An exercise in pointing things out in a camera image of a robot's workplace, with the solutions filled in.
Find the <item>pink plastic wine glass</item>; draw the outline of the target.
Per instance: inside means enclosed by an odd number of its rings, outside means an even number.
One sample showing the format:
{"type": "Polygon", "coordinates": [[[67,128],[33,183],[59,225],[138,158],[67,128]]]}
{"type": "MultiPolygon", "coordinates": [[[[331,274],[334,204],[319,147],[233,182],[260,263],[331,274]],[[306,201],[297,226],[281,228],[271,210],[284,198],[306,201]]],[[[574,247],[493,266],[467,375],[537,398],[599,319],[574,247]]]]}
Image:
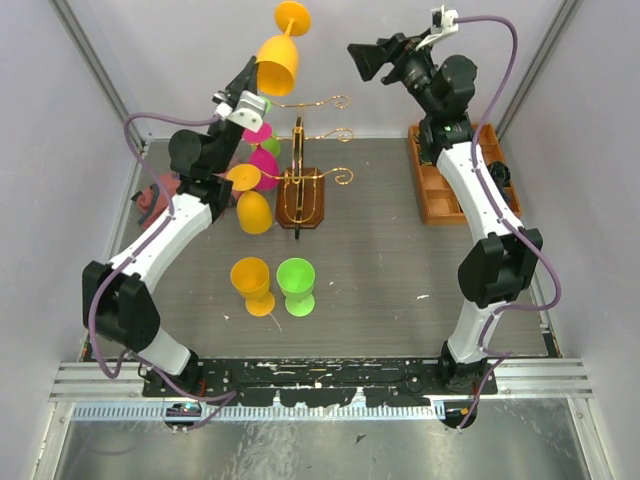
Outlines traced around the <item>pink plastic wine glass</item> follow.
{"type": "Polygon", "coordinates": [[[264,144],[273,140],[273,129],[270,124],[264,122],[257,132],[246,129],[243,140],[252,148],[248,163],[255,166],[261,172],[261,179],[255,189],[269,191],[277,187],[279,183],[279,166],[276,156],[268,150],[264,144]]]}

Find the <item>yellow plastic wine glass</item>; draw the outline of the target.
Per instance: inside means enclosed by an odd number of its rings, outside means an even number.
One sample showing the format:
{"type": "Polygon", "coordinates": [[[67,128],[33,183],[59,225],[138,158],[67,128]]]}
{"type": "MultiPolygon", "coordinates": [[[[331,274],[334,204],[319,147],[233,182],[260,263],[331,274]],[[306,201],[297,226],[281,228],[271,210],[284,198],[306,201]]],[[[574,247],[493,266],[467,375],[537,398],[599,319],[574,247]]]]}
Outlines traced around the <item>yellow plastic wine glass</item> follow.
{"type": "Polygon", "coordinates": [[[265,233],[273,223],[268,201],[256,190],[261,177],[262,172],[252,164],[238,164],[226,175],[232,182],[232,191],[239,193],[236,212],[240,227],[252,235],[265,233]]]}

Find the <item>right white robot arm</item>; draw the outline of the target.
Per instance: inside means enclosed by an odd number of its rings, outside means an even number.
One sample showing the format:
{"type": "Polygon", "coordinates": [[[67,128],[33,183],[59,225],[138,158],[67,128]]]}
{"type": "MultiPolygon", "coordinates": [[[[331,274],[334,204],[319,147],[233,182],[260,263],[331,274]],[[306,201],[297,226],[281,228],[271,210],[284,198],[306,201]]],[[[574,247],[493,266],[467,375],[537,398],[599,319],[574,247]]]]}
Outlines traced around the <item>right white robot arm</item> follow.
{"type": "Polygon", "coordinates": [[[451,187],[470,228],[474,245],[458,268],[464,303],[437,367],[442,388],[459,394],[483,376],[487,339],[502,312],[530,286],[542,235],[522,225],[482,158],[467,113],[476,65],[463,55],[436,65],[425,38],[398,33],[373,44],[351,43],[347,50],[363,81],[391,64],[382,84],[402,83],[422,108],[421,150],[451,187]]]}

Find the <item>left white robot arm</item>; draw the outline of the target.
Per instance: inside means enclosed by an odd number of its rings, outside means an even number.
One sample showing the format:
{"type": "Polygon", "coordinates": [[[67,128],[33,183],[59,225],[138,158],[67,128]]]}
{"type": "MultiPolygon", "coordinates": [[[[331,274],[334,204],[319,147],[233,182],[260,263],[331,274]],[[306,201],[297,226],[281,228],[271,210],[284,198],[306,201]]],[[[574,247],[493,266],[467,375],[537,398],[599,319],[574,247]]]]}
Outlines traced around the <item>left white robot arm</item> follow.
{"type": "Polygon", "coordinates": [[[100,338],[150,367],[178,396],[192,397],[200,386],[198,355],[163,329],[152,294],[172,262],[229,204],[234,185],[227,169],[244,133],[259,131],[267,110],[257,77],[258,61],[250,58],[213,96],[215,110],[205,120],[155,113],[134,113],[125,120],[125,131],[140,118],[177,126],[168,153],[179,185],[174,193],[159,188],[166,209],[129,247],[106,263],[90,262],[82,272],[83,323],[95,359],[110,379],[120,369],[108,367],[100,338]]]}

